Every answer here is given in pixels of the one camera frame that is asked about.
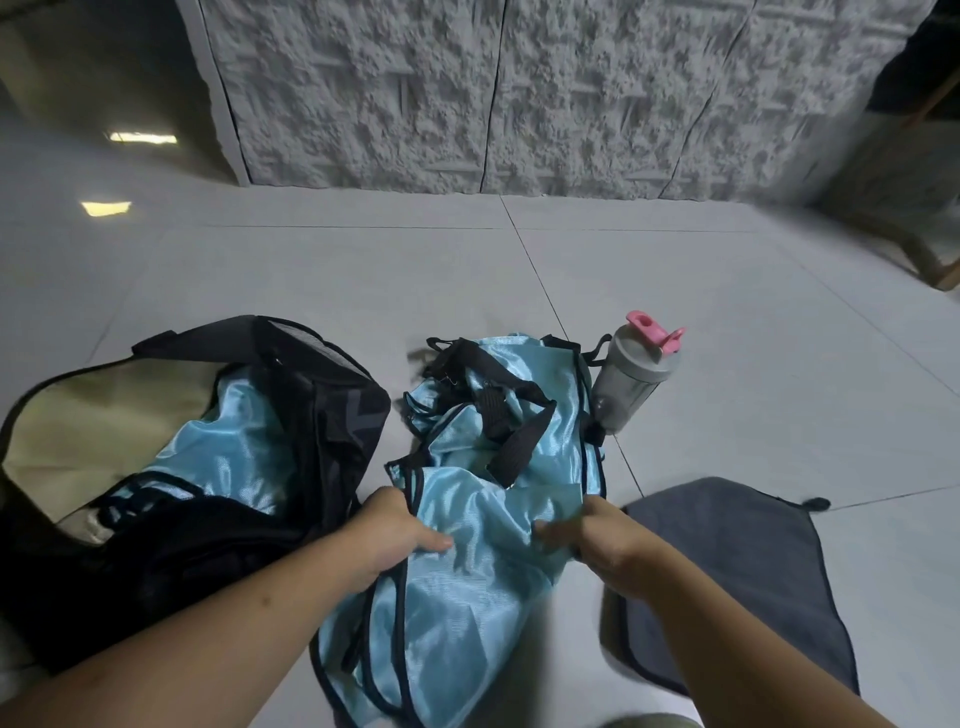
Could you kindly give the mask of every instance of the beige lining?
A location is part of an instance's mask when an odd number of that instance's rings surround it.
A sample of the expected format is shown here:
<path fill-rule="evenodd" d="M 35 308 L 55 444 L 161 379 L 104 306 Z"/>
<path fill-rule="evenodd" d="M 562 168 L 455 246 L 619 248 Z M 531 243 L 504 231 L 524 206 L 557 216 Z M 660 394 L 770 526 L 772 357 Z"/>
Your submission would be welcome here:
<path fill-rule="evenodd" d="M 7 477 L 59 522 L 148 465 L 206 412 L 223 364 L 131 359 L 54 382 L 13 424 Z"/>

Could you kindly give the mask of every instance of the dark grey cloth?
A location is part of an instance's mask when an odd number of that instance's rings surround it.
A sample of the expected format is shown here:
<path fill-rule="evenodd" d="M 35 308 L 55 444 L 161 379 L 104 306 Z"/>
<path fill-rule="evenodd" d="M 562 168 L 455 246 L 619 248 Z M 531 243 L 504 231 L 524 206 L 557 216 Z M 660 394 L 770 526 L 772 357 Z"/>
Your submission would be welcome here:
<path fill-rule="evenodd" d="M 777 634 L 859 694 L 856 660 L 827 580 L 809 510 L 719 477 L 679 485 L 627 506 Z M 621 603 L 625 653 L 642 677 L 687 695 L 660 622 L 646 604 Z"/>

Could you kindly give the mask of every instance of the pink bottle cap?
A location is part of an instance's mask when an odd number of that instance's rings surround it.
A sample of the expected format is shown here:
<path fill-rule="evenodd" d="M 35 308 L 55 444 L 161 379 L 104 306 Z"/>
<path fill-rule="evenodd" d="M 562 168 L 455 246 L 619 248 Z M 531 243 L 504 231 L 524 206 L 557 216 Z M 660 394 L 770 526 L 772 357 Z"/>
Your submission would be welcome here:
<path fill-rule="evenodd" d="M 673 333 L 667 333 L 664 327 L 643 311 L 631 311 L 627 314 L 627 321 L 639 332 L 647 344 L 660 347 L 664 354 L 676 353 L 680 350 L 680 337 L 686 332 L 685 328 L 678 328 Z"/>

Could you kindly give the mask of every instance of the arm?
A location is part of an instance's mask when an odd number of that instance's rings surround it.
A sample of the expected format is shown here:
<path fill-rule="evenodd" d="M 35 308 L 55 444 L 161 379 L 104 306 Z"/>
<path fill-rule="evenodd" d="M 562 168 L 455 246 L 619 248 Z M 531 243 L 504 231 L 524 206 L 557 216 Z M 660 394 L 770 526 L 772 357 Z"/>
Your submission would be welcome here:
<path fill-rule="evenodd" d="M 0 706 L 0 725 L 246 726 L 341 599 L 451 543 L 381 488 L 337 533 Z"/>
<path fill-rule="evenodd" d="M 581 518 L 535 529 L 548 546 L 578 547 L 607 584 L 650 605 L 708 728 L 892 728 L 676 548 L 602 498 L 587 497 Z"/>

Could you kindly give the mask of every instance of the shaker bottle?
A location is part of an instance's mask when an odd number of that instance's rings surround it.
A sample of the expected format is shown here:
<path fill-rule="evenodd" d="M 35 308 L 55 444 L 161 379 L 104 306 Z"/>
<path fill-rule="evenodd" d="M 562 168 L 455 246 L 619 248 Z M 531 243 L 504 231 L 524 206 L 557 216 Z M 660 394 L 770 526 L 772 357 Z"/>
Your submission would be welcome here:
<path fill-rule="evenodd" d="M 597 422 L 614 435 L 680 364 L 685 328 L 667 333 L 643 311 L 627 314 L 610 342 L 603 369 L 593 385 Z"/>

